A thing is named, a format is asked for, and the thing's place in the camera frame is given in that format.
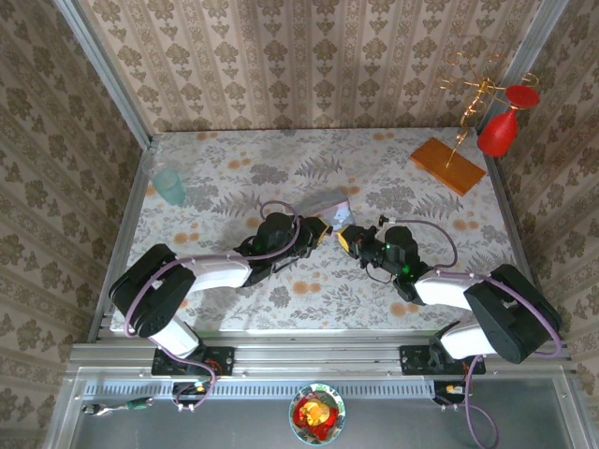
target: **glass cup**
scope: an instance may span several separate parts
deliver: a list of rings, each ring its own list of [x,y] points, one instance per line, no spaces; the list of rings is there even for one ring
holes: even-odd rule
[[[150,178],[156,192],[170,205],[181,206],[185,200],[185,191],[177,164],[152,147],[143,155],[142,164],[143,172]]]

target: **patterned wallpaper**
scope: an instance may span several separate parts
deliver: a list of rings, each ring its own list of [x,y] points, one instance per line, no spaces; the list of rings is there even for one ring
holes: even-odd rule
[[[518,46],[540,0],[80,0],[154,132],[454,126],[445,57]],[[465,73],[467,65],[455,68]]]
[[[139,147],[51,2],[0,1],[0,447],[37,447]]]
[[[599,2],[570,0],[534,64],[541,104],[502,161],[529,261],[599,424]]]

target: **orange wooden board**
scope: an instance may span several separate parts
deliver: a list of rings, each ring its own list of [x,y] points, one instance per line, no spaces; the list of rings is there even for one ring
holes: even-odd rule
[[[464,196],[485,176],[485,170],[457,153],[453,156],[449,167],[446,167],[450,155],[451,148],[436,138],[430,138],[412,153],[410,159],[455,193]]]

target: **white table surface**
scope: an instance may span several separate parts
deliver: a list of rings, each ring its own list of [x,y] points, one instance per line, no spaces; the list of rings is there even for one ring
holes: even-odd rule
[[[148,186],[128,266],[159,242],[175,253],[230,251],[256,233],[261,201],[299,204],[335,188],[348,194],[357,225],[375,225],[383,213],[442,226],[458,246],[454,270],[485,272],[514,263],[488,175],[460,197],[409,160],[431,137],[451,146],[456,132],[411,128],[165,134],[160,151],[181,164],[186,199],[182,207],[170,206]],[[486,169],[475,138],[464,142],[460,154]],[[409,227],[422,260],[429,265],[451,261],[443,235],[419,224]],[[385,273],[372,273],[385,279]],[[463,315],[455,308],[406,304],[390,284],[370,280],[333,238],[325,239],[310,258],[259,285],[196,292],[178,311],[199,331],[429,330]],[[123,316],[116,311],[110,328],[122,327]]]

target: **gray floor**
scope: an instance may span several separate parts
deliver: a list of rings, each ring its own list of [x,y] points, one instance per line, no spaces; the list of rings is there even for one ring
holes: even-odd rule
[[[497,422],[500,448],[571,447],[549,381],[479,382],[473,401]],[[281,400],[215,399],[195,413],[178,413],[158,400],[145,411],[83,416],[75,447],[305,449],[289,427],[288,407]],[[345,428],[331,449],[476,447],[463,412],[441,412],[427,400],[348,399],[346,407]],[[476,429],[489,443],[489,425],[478,418]]]

